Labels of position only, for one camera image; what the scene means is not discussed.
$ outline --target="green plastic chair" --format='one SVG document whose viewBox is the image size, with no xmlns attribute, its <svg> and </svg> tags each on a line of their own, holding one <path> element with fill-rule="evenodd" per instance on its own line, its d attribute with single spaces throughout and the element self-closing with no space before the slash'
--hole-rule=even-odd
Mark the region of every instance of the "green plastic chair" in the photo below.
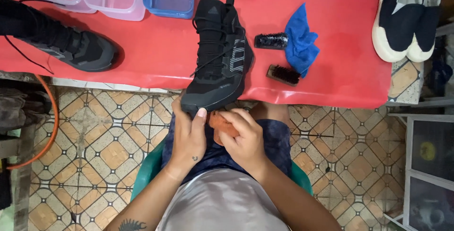
<svg viewBox="0 0 454 231">
<path fill-rule="evenodd" d="M 166 138 L 164 138 L 148 156 L 144 159 L 142 166 L 140 166 L 139 172 L 134 183 L 133 193 L 131 201 L 145 188 L 148 183 L 161 171 L 162 164 L 162 150 L 164 149 Z M 292 172 L 290 178 L 298 186 L 304 188 L 311 196 L 314 195 L 312 186 L 310 185 L 309 177 L 304 173 L 301 168 L 292 161 Z"/>
</svg>

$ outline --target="adidas logo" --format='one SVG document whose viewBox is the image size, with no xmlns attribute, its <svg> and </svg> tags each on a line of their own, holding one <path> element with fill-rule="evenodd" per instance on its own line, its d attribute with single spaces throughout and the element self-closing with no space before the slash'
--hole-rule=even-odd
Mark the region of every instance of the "adidas logo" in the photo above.
<svg viewBox="0 0 454 231">
<path fill-rule="evenodd" d="M 212 7 L 212 8 L 210 9 L 210 11 L 208 11 L 208 14 L 218 15 L 219 12 L 218 12 L 218 10 L 216 9 L 216 7 Z"/>
</svg>

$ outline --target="arm tattoo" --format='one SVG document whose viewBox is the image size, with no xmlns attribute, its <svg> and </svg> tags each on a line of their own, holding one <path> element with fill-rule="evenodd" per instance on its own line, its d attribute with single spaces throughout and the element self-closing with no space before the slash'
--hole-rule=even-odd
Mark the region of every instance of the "arm tattoo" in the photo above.
<svg viewBox="0 0 454 231">
<path fill-rule="evenodd" d="M 145 222 L 139 222 L 139 221 L 135 221 L 135 220 L 131 220 L 131 219 L 124 220 L 123 222 L 121 222 L 121 225 L 118 228 L 118 231 L 139 231 L 139 230 L 147 228 L 146 226 L 142 227 L 142 225 L 144 225 L 144 224 L 145 224 Z"/>
</svg>

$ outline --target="red table cover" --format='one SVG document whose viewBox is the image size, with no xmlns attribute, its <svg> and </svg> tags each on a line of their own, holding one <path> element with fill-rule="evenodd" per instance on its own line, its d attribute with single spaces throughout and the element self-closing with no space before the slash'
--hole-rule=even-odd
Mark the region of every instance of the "red table cover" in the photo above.
<svg viewBox="0 0 454 231">
<path fill-rule="evenodd" d="M 260 33 L 284 31 L 290 16 L 304 2 L 310 30 L 318 33 L 315 44 L 320 48 L 308 75 L 297 87 L 269 79 L 265 74 L 270 64 L 288 66 L 284 51 L 253 48 L 256 60 L 241 99 L 364 108 L 385 103 L 391 64 L 377 56 L 371 40 L 378 0 L 235 0 L 235 7 L 253 45 Z M 71 13 L 48 3 L 27 4 L 66 25 L 103 34 L 119 45 L 120 61 L 112 70 L 88 73 L 10 37 L 29 58 L 51 69 L 54 77 L 173 89 L 185 88 L 192 80 L 189 75 L 196 67 L 199 39 L 191 20 L 146 12 L 141 22 L 129 22 L 100 12 Z M 3 38 L 0 53 L 1 70 L 51 75 L 23 58 Z"/>
</svg>

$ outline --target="blue microfiber towel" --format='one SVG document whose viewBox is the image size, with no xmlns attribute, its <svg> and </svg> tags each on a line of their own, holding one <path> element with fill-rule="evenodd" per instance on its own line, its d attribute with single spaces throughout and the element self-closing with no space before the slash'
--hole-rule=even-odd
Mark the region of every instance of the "blue microfiber towel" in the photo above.
<svg viewBox="0 0 454 231">
<path fill-rule="evenodd" d="M 306 3 L 292 15 L 285 27 L 288 35 L 285 56 L 292 68 L 304 78 L 309 66 L 314 62 L 320 49 L 314 45 L 317 33 L 309 31 L 306 17 Z"/>
</svg>

